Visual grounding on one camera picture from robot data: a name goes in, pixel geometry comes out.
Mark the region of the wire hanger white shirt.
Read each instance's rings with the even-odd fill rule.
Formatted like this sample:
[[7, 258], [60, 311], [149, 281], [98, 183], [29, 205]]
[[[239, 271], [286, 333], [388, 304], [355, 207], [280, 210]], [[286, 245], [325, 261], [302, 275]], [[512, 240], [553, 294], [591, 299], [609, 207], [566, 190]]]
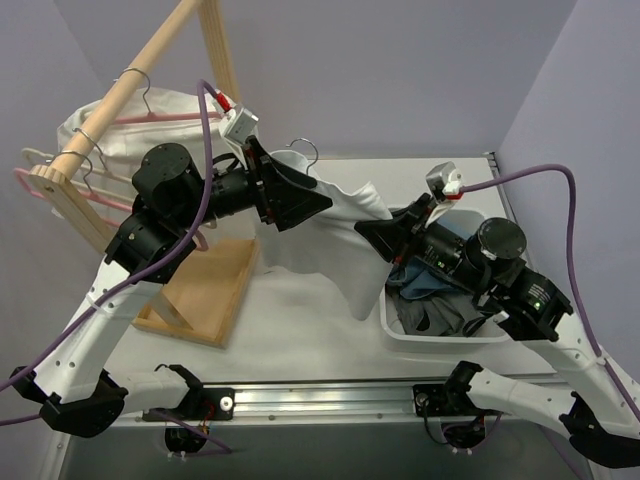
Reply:
[[285, 147], [289, 149], [293, 149], [296, 146], [303, 146], [302, 151], [306, 153], [307, 157], [305, 173], [308, 174], [320, 159], [319, 149], [313, 141], [306, 137], [297, 137], [285, 144]]

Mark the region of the light white shirt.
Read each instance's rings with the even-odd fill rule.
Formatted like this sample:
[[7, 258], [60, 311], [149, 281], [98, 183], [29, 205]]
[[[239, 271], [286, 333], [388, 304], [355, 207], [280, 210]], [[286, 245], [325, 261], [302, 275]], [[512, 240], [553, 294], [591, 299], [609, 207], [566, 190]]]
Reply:
[[293, 150], [272, 156], [317, 181], [315, 191], [333, 205], [300, 225], [279, 232], [273, 225], [255, 224], [263, 261], [295, 274], [321, 274], [334, 283], [352, 316], [366, 319], [377, 303], [391, 265], [355, 230], [358, 221], [390, 220], [391, 212], [372, 183], [353, 193], [320, 178], [309, 160]]

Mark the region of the grey pleated skirt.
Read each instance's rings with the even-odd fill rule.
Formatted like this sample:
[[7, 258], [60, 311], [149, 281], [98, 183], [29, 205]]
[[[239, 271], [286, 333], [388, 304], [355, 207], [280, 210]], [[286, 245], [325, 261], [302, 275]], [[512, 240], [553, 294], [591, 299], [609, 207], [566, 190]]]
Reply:
[[393, 293], [391, 299], [397, 316], [392, 326], [405, 335], [469, 337], [487, 317], [474, 307], [469, 295], [453, 291], [413, 300]]

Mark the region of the pink hanger front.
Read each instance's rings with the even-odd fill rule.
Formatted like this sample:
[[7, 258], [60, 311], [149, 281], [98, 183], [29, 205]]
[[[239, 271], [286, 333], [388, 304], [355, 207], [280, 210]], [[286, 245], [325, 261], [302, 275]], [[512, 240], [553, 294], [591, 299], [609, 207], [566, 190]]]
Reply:
[[100, 216], [90, 202], [126, 215], [132, 213], [132, 200], [87, 186], [77, 188], [76, 182], [44, 165], [37, 165], [30, 171], [14, 168], [12, 173], [25, 191], [48, 201], [97, 252], [105, 250], [113, 236], [111, 228], [118, 227], [121, 222]]

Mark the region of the blue denim garment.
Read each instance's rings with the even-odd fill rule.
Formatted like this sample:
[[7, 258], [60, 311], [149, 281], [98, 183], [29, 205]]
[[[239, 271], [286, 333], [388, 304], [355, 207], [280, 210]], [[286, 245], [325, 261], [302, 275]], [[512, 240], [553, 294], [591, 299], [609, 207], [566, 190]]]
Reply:
[[434, 293], [456, 292], [458, 288], [433, 276], [427, 265], [412, 258], [405, 266], [395, 266], [386, 286], [405, 300], [419, 300]]

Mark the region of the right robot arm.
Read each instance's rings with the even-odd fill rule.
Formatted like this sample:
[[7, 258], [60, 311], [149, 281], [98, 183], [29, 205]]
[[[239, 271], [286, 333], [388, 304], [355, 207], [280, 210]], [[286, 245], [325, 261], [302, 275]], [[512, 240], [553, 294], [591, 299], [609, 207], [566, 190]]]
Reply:
[[588, 460], [610, 469], [639, 464], [639, 386], [587, 339], [570, 300], [522, 257], [526, 236], [514, 222], [484, 220], [468, 238], [431, 220], [427, 194], [388, 220], [355, 225], [387, 262], [416, 258], [431, 275], [474, 296], [497, 314], [513, 341], [537, 353], [568, 384], [557, 390], [461, 361], [443, 386], [447, 406], [461, 414], [504, 412], [566, 438]]

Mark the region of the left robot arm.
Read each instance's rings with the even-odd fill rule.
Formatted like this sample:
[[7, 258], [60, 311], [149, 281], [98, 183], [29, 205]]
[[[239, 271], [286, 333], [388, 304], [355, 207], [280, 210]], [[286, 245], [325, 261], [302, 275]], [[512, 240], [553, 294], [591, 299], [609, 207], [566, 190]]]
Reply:
[[114, 348], [142, 308], [195, 250], [199, 227], [253, 209], [262, 222], [289, 230], [328, 209], [315, 178], [276, 160], [249, 137], [234, 169], [199, 170], [177, 143], [150, 149], [132, 183], [136, 198], [108, 244], [96, 278], [65, 331], [32, 365], [9, 379], [39, 405], [53, 430], [91, 438], [131, 412], [190, 419], [204, 401], [202, 382], [186, 367], [150, 373], [106, 370]]

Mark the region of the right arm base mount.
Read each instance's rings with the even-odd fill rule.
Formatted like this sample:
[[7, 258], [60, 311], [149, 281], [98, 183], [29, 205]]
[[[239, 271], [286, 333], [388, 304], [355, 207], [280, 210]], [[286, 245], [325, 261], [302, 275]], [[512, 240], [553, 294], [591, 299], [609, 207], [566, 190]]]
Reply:
[[415, 384], [414, 411], [428, 438], [456, 453], [471, 455], [499, 425], [502, 413], [473, 406], [450, 393], [444, 384]]

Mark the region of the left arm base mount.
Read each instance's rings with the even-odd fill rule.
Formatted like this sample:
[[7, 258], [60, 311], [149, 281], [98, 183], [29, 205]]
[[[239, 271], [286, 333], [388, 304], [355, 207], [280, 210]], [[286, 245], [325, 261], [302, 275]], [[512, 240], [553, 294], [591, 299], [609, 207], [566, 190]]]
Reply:
[[234, 408], [233, 388], [203, 387], [198, 393], [189, 393], [180, 405], [169, 410], [168, 414], [184, 423], [195, 422], [194, 428], [199, 430], [200, 434], [172, 422], [172, 427], [165, 429], [165, 446], [170, 452], [180, 455], [200, 453], [207, 444], [214, 445], [215, 453], [226, 453], [224, 447], [206, 439], [204, 435], [211, 435], [214, 422], [232, 420]]

